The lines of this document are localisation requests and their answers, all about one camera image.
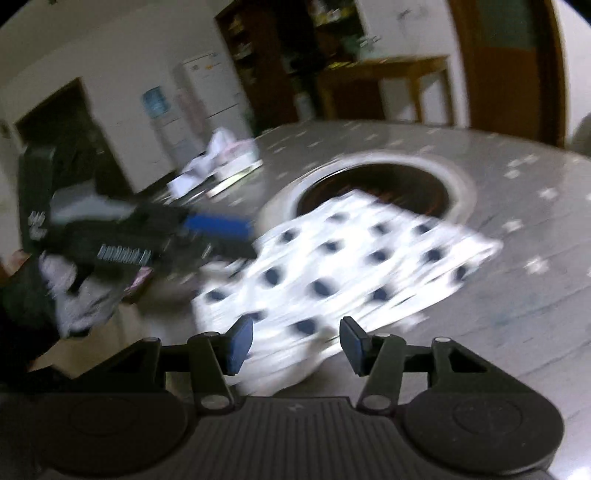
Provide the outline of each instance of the black jacket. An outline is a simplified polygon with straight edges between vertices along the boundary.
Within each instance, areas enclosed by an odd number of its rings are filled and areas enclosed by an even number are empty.
[[[59,339],[55,305],[31,257],[0,290],[0,382],[19,387],[31,363]]]

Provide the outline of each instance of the refrigerator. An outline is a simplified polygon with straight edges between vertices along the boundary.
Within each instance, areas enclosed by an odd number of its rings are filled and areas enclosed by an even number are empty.
[[[244,117],[248,104],[231,68],[223,55],[210,52],[183,62],[177,80],[199,100],[211,130],[225,127],[244,140],[252,137]]]

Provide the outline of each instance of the round table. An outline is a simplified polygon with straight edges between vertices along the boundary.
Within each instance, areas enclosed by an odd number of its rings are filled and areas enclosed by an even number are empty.
[[[199,196],[194,204],[254,219],[270,198],[302,175],[338,155],[376,149],[443,157],[472,178],[478,199],[467,225],[503,240],[501,254],[459,292],[423,311],[422,322],[387,331],[415,345],[452,337],[544,394],[566,422],[551,471],[559,478],[573,473],[591,478],[588,159],[497,134],[385,122],[285,125],[257,143],[262,168],[218,197]],[[281,395],[356,400],[363,382],[338,355]],[[403,396],[426,388],[424,378],[411,378],[407,386]]]

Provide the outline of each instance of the white polka dot cloth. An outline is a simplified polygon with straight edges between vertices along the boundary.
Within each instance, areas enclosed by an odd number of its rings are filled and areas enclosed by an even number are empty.
[[[413,315],[461,288],[502,243],[355,191],[270,230],[256,248],[233,279],[237,264],[205,267],[193,310],[200,332],[252,316],[249,358],[228,380],[272,395],[340,351],[343,316],[373,331]]]

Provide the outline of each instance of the circular cover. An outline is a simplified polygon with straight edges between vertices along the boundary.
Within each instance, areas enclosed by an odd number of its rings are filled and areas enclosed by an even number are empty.
[[[170,393],[53,394],[37,409],[35,449],[47,466],[80,476],[120,476],[167,456],[187,429]]]
[[[404,427],[427,456],[481,475],[515,475],[548,467],[564,433],[556,408],[534,392],[427,390],[406,406]]]
[[[384,203],[420,215],[442,217],[450,206],[445,185],[429,172],[409,165],[374,163],[350,168],[318,181],[302,195],[297,214],[305,215],[336,196],[362,190]]]

